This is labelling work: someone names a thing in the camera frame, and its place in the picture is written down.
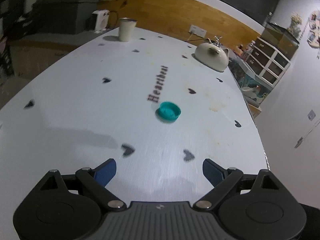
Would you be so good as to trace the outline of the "teal plastic lid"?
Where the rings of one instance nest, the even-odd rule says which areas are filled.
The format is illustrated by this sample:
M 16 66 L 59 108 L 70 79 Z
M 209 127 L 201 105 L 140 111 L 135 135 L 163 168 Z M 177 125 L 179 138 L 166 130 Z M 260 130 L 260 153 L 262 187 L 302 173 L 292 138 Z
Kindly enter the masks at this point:
M 156 114 L 163 121 L 175 122 L 181 114 L 181 109 L 175 103 L 166 101 L 160 103 Z

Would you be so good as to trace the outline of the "teal patterned storage box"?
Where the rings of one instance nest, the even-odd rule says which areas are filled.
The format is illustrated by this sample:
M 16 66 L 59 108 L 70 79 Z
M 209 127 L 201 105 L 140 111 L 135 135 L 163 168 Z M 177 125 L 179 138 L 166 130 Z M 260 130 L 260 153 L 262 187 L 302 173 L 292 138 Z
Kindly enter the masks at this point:
M 238 56 L 229 58 L 228 67 L 248 103 L 259 107 L 270 94 L 272 88 L 261 80 Z

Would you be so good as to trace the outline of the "white drawer organizer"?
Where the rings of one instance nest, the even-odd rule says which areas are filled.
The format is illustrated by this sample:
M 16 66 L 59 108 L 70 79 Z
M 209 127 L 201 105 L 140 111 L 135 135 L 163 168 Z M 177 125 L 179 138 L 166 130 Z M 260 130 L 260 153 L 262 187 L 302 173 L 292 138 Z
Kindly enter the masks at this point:
M 257 38 L 246 60 L 253 73 L 271 87 L 275 87 L 291 62 L 276 47 Z

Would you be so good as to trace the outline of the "white cat-shaped ceramic pot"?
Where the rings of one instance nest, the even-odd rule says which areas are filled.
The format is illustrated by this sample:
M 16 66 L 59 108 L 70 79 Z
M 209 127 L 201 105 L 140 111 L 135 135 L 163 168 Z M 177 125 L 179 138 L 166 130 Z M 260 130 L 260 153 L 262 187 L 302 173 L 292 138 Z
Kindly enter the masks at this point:
M 221 36 L 214 36 L 215 41 L 205 38 L 204 42 L 195 49 L 195 59 L 207 67 L 223 73 L 229 63 L 229 49 L 222 48 Z

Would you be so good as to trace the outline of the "glass aquarium tank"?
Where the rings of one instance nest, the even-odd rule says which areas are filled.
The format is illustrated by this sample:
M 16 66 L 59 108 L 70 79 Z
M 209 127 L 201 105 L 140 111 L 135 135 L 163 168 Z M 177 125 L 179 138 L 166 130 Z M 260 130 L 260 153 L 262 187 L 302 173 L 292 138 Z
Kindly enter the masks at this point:
M 285 28 L 269 22 L 260 38 L 277 48 L 287 59 L 292 59 L 299 41 Z

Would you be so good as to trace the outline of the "white metal cup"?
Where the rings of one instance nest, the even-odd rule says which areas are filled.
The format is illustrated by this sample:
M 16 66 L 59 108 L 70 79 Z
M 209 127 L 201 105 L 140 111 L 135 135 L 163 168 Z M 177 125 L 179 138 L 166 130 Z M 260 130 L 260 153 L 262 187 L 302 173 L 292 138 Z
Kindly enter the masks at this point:
M 118 36 L 121 42 L 129 42 L 136 24 L 137 20 L 132 18 L 124 17 L 120 19 Z

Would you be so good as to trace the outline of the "small white heater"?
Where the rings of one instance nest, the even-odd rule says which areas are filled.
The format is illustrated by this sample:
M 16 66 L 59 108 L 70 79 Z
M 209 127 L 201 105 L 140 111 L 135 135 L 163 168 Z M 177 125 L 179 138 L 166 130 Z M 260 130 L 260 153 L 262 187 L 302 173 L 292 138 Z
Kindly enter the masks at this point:
M 95 32 L 105 30 L 108 24 L 109 15 L 109 10 L 93 11 L 90 20 L 90 29 Z

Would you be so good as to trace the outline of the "grey dark side cabinet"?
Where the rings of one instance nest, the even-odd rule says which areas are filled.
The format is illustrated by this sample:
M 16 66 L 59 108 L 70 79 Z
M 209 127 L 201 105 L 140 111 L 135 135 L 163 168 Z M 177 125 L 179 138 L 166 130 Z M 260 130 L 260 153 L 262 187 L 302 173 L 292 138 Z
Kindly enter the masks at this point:
M 37 33 L 78 34 L 85 31 L 98 0 L 37 0 L 31 12 L 8 25 L 9 38 Z

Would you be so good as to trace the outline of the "dried flower vase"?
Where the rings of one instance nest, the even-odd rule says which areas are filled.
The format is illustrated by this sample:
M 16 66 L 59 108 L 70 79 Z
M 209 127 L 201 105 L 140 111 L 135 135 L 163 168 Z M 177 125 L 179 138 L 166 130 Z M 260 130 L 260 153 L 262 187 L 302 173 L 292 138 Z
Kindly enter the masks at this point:
M 288 27 L 288 31 L 297 38 L 300 35 L 301 29 L 300 25 L 302 25 L 302 17 L 297 13 L 291 14 L 291 23 Z

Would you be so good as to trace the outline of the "white wall socket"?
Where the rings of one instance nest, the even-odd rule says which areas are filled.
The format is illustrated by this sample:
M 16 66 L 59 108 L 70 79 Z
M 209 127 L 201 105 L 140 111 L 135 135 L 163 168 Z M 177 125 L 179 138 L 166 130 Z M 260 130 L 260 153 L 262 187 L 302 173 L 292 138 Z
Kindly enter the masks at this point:
M 201 38 L 205 38 L 207 31 L 195 25 L 190 25 L 189 33 Z

